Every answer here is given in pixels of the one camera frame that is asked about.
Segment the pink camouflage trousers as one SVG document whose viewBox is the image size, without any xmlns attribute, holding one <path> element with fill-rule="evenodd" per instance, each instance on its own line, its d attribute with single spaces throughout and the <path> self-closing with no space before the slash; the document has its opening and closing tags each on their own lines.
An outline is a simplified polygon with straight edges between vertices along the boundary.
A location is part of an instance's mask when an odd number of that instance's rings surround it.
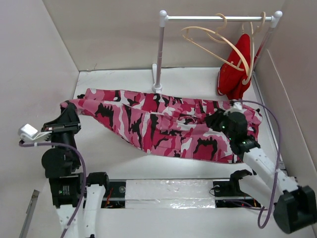
<svg viewBox="0 0 317 238">
<path fill-rule="evenodd" d="M 91 116 L 129 144 L 152 155 L 238 163 L 229 140 L 206 124 L 228 102 L 172 97 L 128 90 L 87 89 L 70 103 L 76 113 Z"/>
</svg>

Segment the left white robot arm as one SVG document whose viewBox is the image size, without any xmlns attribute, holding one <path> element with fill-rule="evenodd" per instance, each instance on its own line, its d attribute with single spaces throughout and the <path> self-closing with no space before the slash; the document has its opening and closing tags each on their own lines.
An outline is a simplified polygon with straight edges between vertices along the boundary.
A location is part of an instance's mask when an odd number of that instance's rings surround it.
<svg viewBox="0 0 317 238">
<path fill-rule="evenodd" d="M 73 103 L 62 106 L 60 116 L 42 127 L 50 134 L 46 142 L 50 149 L 42 156 L 42 166 L 63 238 L 96 238 L 104 197 L 113 191 L 106 172 L 87 173 L 74 138 L 80 129 Z"/>
</svg>

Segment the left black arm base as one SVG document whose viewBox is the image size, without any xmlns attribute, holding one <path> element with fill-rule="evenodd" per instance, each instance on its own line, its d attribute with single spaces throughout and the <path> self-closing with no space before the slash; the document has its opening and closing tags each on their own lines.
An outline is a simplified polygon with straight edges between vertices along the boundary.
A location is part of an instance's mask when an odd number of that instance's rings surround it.
<svg viewBox="0 0 317 238">
<path fill-rule="evenodd" d="M 101 208 L 125 208 L 126 180 L 111 179 L 104 194 Z"/>
</svg>

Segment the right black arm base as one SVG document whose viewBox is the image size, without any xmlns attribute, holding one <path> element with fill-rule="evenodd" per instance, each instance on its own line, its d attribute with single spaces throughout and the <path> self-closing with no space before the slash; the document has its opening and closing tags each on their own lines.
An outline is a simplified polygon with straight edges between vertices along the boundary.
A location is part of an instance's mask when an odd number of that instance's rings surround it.
<svg viewBox="0 0 317 238">
<path fill-rule="evenodd" d="M 256 173 L 239 170 L 232 173 L 230 178 L 214 180 L 209 193 L 215 199 L 215 207 L 260 210 L 261 204 L 250 195 L 242 192 L 238 183 L 242 178 L 251 175 L 256 175 Z"/>
</svg>

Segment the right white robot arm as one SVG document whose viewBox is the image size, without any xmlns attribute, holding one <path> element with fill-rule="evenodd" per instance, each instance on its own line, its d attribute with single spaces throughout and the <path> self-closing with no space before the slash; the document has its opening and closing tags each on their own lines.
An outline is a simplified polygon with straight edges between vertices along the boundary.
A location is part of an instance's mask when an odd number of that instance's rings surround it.
<svg viewBox="0 0 317 238">
<path fill-rule="evenodd" d="M 287 176 L 265 154 L 256 139 L 247 133 L 243 113 L 218 110 L 207 116 L 206 124 L 222 132 L 232 152 L 253 172 L 238 171 L 231 175 L 230 192 L 243 192 L 253 197 L 272 214 L 278 227 L 286 234 L 317 222 L 316 195 L 309 186 L 300 186 Z"/>
</svg>

